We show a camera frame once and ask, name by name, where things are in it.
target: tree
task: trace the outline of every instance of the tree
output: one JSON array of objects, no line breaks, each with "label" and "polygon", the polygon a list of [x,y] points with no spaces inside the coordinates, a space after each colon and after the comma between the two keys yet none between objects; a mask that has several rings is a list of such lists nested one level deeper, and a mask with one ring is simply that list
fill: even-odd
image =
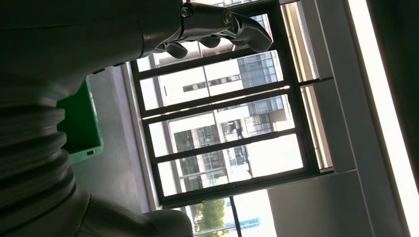
[{"label": "tree", "polygon": [[[191,207],[194,217],[195,231],[209,231],[224,227],[224,199],[199,203]],[[199,235],[200,237],[220,237],[223,233],[213,232]]]}]

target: green crate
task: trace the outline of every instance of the green crate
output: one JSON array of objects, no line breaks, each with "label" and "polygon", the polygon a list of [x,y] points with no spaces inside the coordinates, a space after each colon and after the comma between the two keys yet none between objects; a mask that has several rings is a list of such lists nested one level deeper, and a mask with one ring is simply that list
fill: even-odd
[{"label": "green crate", "polygon": [[102,153],[103,139],[88,77],[75,95],[58,101],[57,107],[65,109],[65,119],[57,129],[67,134],[63,149],[70,153],[71,164]]}]

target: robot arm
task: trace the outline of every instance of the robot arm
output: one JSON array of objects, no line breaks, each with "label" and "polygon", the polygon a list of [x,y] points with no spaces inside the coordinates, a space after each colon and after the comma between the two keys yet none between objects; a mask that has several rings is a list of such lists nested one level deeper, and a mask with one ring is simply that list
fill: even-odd
[{"label": "robot arm", "polygon": [[5,237],[191,237],[176,211],[135,215],[77,186],[56,102],[85,76],[168,52],[183,41],[221,38],[257,52],[272,40],[226,8],[177,0],[15,0],[0,7],[0,235]]}]

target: screw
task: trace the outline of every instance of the screw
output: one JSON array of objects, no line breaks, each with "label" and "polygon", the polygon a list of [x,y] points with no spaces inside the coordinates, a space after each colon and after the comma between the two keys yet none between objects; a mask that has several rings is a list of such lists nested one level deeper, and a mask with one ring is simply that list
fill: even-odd
[{"label": "screw", "polygon": [[183,17],[190,17],[192,15],[192,12],[191,12],[191,10],[189,8],[183,7],[180,10],[180,15],[183,16]]},{"label": "screw", "polygon": [[222,15],[223,23],[225,26],[229,26],[231,24],[231,12],[229,10],[225,10]]}]

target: window frame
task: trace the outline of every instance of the window frame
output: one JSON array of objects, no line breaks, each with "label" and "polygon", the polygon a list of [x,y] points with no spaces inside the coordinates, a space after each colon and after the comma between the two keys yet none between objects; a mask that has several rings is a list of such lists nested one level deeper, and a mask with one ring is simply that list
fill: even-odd
[{"label": "window frame", "polygon": [[[246,16],[257,16],[267,14],[269,25],[271,27],[272,36],[274,43],[269,50],[276,50],[278,57],[281,58],[280,64],[282,68],[282,74],[284,77],[283,81],[277,81],[269,84],[260,86],[245,88],[238,91],[228,92],[225,94],[210,96],[202,99],[193,101],[187,101],[179,104],[170,106],[163,106],[156,109],[146,110],[142,91],[140,86],[140,80],[155,78],[161,75],[175,73],[195,67],[205,66],[217,62],[226,61],[229,59],[240,58],[244,56],[255,55],[251,49],[244,48],[237,51],[226,52],[223,54],[213,55],[205,58],[199,58],[191,61],[179,62],[175,65],[167,65],[150,69],[147,71],[139,72],[136,61],[131,61],[130,65],[132,68],[132,75],[137,94],[137,102],[139,112],[142,116],[142,125],[144,129],[144,136],[147,145],[147,151],[150,159],[151,168],[153,171],[153,178],[156,184],[156,191],[159,202],[163,205],[163,208],[178,208],[186,205],[192,205],[200,203],[204,200],[228,197],[248,191],[259,190],[281,183],[287,183],[291,181],[316,177],[321,175],[317,158],[315,155],[313,141],[311,139],[311,132],[308,125],[308,119],[305,113],[303,98],[301,96],[300,87],[316,83],[317,81],[324,81],[315,79],[312,81],[298,82],[296,68],[293,63],[293,57],[291,48],[288,42],[287,33],[285,29],[284,20],[282,17],[282,11],[280,3],[278,1],[256,1],[242,5],[233,6],[232,11],[246,15]],[[280,89],[285,86],[289,86],[287,89]],[[240,96],[255,94],[247,96],[245,98],[230,100],[222,103],[216,103],[221,100],[228,100]],[[291,111],[293,114],[295,128],[287,129],[284,131],[272,132],[268,134],[262,134],[255,137],[249,137],[240,139],[237,141],[225,142],[215,144],[207,147],[197,148],[190,151],[179,152],[170,154],[162,157],[156,157],[154,154],[154,148],[151,139],[151,132],[149,125],[155,122],[162,122],[169,119],[176,119],[183,116],[190,116],[202,112],[211,110],[217,110],[226,108],[229,106],[237,106],[243,103],[256,101],[259,99],[267,99],[279,95],[288,95]],[[280,136],[295,134],[297,136],[298,145],[300,148],[301,158],[303,161],[303,168],[297,170],[291,170],[278,174],[272,174],[263,177],[256,177],[250,180],[244,180],[239,182],[233,182],[214,186],[210,188],[189,191],[186,193],[179,193],[171,196],[164,196],[162,181],[160,178],[160,172],[158,164],[166,161],[174,161],[179,158],[186,158],[195,155],[201,155],[204,153],[219,151],[232,147],[243,146],[252,142],[268,140]]]}]

